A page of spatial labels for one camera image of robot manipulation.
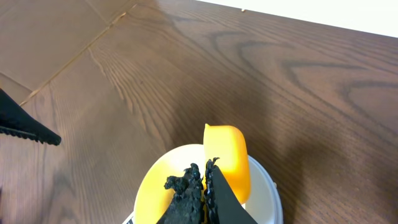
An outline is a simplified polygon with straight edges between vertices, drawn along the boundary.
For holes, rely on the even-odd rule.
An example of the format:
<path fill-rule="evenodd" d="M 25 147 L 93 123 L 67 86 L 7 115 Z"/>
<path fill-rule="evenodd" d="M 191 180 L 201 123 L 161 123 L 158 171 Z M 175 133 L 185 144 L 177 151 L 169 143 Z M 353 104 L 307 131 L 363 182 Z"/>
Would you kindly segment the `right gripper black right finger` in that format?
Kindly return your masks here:
<path fill-rule="evenodd" d="M 221 169 L 215 164 L 219 157 L 206 162 L 204 198 L 206 220 L 211 224 L 257 224 L 241 206 Z"/>

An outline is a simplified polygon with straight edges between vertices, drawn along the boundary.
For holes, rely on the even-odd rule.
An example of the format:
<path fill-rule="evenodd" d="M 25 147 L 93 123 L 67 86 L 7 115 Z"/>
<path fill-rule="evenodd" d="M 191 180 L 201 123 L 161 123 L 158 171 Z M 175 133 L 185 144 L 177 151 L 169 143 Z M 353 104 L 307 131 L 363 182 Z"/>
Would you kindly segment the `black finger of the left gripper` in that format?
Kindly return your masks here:
<path fill-rule="evenodd" d="M 62 138 L 25 112 L 1 89 L 1 133 L 58 146 Z"/>

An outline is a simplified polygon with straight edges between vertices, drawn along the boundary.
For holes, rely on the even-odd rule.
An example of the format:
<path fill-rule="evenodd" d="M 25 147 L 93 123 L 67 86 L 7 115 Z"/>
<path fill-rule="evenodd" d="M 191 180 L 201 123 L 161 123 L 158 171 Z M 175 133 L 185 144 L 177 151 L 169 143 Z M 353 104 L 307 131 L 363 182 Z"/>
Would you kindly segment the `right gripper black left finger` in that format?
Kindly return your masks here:
<path fill-rule="evenodd" d="M 173 189 L 172 201 L 157 224 L 201 224 L 205 221 L 203 184 L 200 170 L 195 163 L 184 170 L 182 177 L 171 175 L 164 184 Z"/>

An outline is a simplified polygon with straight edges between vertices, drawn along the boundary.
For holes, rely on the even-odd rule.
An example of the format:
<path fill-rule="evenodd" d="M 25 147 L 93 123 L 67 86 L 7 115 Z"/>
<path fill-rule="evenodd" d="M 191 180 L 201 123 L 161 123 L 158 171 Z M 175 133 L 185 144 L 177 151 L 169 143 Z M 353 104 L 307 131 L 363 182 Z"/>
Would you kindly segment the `yellow plastic scoop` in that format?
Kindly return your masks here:
<path fill-rule="evenodd" d="M 213 168 L 218 167 L 240 204 L 246 203 L 251 194 L 251 176 L 245 138 L 234 126 L 205 125 L 203 135 L 205 150 L 206 219 L 218 223 L 216 197 L 212 184 Z"/>

